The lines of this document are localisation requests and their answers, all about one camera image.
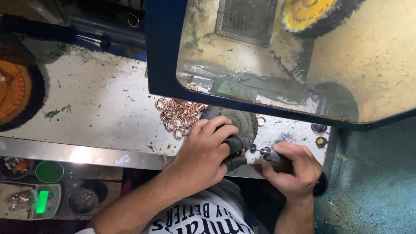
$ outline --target person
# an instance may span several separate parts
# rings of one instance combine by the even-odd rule
[[[254,234],[243,218],[240,190],[224,179],[227,167],[221,164],[230,153],[222,142],[237,133],[224,116],[195,122],[171,164],[77,234]],[[293,174],[284,174],[262,164],[260,174],[287,198],[274,233],[314,233],[312,189],[322,166],[306,146],[280,142],[273,149],[294,167]]]

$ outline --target orange buffing wheel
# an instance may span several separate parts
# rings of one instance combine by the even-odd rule
[[[0,131],[32,119],[43,105],[45,82],[36,65],[0,60]]]
[[[286,0],[283,24],[303,38],[323,36],[359,9],[364,0]]]

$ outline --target forearm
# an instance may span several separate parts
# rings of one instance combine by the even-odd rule
[[[275,226],[275,234],[313,234],[314,198],[286,202]]]
[[[160,173],[102,210],[88,227],[96,234],[141,233],[160,211],[184,198],[172,180]]]

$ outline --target green display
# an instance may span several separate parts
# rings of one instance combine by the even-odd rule
[[[44,213],[46,208],[46,202],[48,201],[49,191],[40,191],[39,198],[37,199],[36,204],[36,213]]]

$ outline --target hand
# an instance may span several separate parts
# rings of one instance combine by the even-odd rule
[[[237,133],[238,128],[225,116],[196,121],[178,155],[162,173],[178,185],[184,197],[217,184],[227,173],[221,163],[230,154],[228,144],[222,142]]]
[[[304,145],[279,142],[273,149],[292,161],[293,174],[276,173],[272,165],[264,161],[262,176],[285,195],[288,203],[310,200],[313,187],[322,174],[321,164]]]

